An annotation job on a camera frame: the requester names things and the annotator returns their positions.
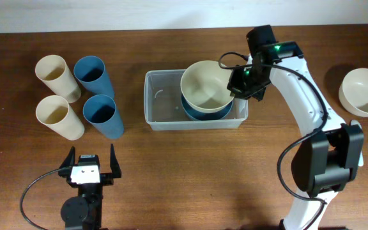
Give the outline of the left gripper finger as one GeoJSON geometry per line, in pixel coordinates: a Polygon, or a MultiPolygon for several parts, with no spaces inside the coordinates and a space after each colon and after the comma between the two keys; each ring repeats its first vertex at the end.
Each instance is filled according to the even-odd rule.
{"type": "Polygon", "coordinates": [[[69,154],[66,156],[66,158],[63,160],[63,163],[60,165],[60,169],[65,167],[70,167],[75,164],[75,147],[72,146],[69,154]]]}
{"type": "Polygon", "coordinates": [[[111,144],[111,149],[110,149],[110,168],[111,168],[112,174],[121,174],[121,168],[116,158],[113,144],[111,144]]]}

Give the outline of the cream bowl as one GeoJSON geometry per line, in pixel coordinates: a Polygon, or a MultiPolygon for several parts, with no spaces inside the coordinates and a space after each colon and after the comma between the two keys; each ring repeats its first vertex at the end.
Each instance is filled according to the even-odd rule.
{"type": "Polygon", "coordinates": [[[181,76],[181,94],[196,111],[218,112],[234,100],[227,89],[230,76],[231,71],[219,67],[217,61],[196,62],[181,76]]]}
{"type": "Polygon", "coordinates": [[[351,114],[368,117],[368,68],[357,68],[345,75],[339,88],[339,100],[351,114]]]}

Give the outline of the blue bowl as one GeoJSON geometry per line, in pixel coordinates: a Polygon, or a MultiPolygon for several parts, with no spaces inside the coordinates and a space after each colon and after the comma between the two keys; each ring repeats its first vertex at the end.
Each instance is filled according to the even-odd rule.
{"type": "Polygon", "coordinates": [[[231,102],[227,106],[225,106],[222,110],[220,110],[218,112],[203,113],[203,112],[199,112],[199,111],[195,110],[194,108],[192,108],[188,104],[188,102],[185,100],[185,97],[183,95],[181,95],[181,104],[182,104],[182,107],[183,107],[186,115],[190,119],[197,120],[197,121],[209,121],[209,120],[223,119],[224,117],[226,117],[229,114],[229,112],[231,111],[231,109],[233,107],[233,102],[231,102]]]}

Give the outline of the blue cup front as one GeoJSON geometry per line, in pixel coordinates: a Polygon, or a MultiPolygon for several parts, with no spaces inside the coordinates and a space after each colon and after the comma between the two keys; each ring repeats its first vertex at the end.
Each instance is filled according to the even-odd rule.
{"type": "Polygon", "coordinates": [[[125,129],[113,98],[95,95],[89,98],[82,110],[84,118],[108,139],[119,139],[125,129]]]}

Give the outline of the blue cup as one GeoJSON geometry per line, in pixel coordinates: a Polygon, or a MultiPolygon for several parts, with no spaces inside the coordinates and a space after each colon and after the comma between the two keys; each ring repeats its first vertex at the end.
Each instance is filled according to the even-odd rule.
{"type": "Polygon", "coordinates": [[[91,93],[114,97],[114,89],[105,63],[99,57],[82,57],[76,62],[73,73],[76,79],[91,93]]]}
{"type": "Polygon", "coordinates": [[[95,95],[89,98],[82,110],[84,118],[108,139],[119,139],[125,129],[113,98],[95,95]]]}

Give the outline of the blue cup back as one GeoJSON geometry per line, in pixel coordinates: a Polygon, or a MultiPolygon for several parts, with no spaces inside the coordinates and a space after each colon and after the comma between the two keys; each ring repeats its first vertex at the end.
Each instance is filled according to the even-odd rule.
{"type": "Polygon", "coordinates": [[[76,62],[73,73],[76,79],[91,93],[114,97],[114,89],[105,63],[99,57],[82,57],[76,62]]]}

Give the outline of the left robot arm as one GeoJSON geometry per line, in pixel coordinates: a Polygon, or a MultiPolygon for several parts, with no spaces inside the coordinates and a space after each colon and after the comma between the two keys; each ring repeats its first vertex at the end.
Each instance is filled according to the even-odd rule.
{"type": "Polygon", "coordinates": [[[100,172],[98,155],[81,155],[75,160],[75,148],[59,166],[58,175],[67,184],[78,190],[78,194],[67,199],[61,208],[61,218],[66,229],[101,229],[103,188],[112,186],[115,178],[121,178],[121,168],[116,158],[114,146],[110,146],[111,172],[100,172]]]}

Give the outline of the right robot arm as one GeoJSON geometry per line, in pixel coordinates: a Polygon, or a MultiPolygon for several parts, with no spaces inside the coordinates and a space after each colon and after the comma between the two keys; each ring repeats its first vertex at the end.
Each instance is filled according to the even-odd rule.
{"type": "Polygon", "coordinates": [[[330,107],[296,42],[278,42],[269,25],[255,27],[246,39],[246,64],[230,68],[227,89],[238,99],[262,100],[273,85],[285,99],[302,136],[277,161],[279,181],[294,197],[279,227],[317,229],[331,200],[357,176],[364,133],[330,107]]]}

